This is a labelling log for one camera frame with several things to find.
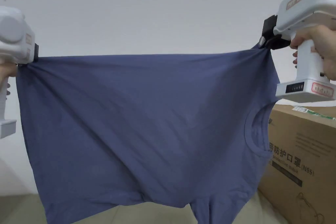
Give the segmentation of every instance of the cardboard box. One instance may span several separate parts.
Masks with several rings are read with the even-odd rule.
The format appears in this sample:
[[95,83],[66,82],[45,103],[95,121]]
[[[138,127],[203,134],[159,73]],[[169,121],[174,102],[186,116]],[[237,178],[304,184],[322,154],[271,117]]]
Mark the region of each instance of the cardboard box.
[[259,186],[292,224],[336,223],[336,107],[276,105]]

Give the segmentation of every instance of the gray floor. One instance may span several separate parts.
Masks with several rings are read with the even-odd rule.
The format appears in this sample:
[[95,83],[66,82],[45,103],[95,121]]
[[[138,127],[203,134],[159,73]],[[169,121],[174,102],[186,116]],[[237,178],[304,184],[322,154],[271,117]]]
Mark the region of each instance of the gray floor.
[[[287,224],[260,194],[244,206],[234,224]],[[0,224],[46,224],[38,195],[0,197]],[[153,203],[119,206],[75,224],[197,224],[190,206],[183,209]]]

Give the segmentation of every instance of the hand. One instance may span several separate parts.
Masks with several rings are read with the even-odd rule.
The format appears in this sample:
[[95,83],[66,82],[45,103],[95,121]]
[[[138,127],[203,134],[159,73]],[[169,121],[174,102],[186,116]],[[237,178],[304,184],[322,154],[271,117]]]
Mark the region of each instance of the hand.
[[323,70],[328,79],[336,81],[336,31],[326,26],[308,27],[296,33],[291,48],[297,49],[305,40],[313,40],[315,49],[323,60]]
[[7,77],[15,77],[17,73],[17,66],[14,63],[0,64],[0,88],[3,85],[3,81]]

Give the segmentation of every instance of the white wall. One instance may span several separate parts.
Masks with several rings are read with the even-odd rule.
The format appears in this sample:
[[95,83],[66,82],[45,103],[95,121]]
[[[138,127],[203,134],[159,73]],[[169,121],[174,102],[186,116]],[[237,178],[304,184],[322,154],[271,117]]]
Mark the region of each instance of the white wall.
[[[219,53],[258,42],[282,0],[0,0],[20,8],[40,56]],[[295,78],[292,51],[273,53],[281,81]],[[15,80],[7,118],[19,120]],[[20,123],[0,140],[0,195],[36,192]]]

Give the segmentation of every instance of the green and white sticker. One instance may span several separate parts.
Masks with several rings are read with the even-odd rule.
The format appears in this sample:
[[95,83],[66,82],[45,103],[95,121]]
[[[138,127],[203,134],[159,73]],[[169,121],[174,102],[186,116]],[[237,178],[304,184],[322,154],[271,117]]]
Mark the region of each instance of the green and white sticker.
[[302,113],[308,113],[308,114],[311,114],[311,115],[316,115],[316,116],[319,116],[319,117],[323,117],[323,118],[327,118],[327,119],[336,121],[335,117],[322,115],[322,114],[316,113],[314,111],[311,111],[311,110],[309,110],[307,108],[304,108],[304,107],[301,107],[301,106],[293,106],[293,107],[294,107],[293,108],[294,111],[298,111],[298,112],[302,112]]

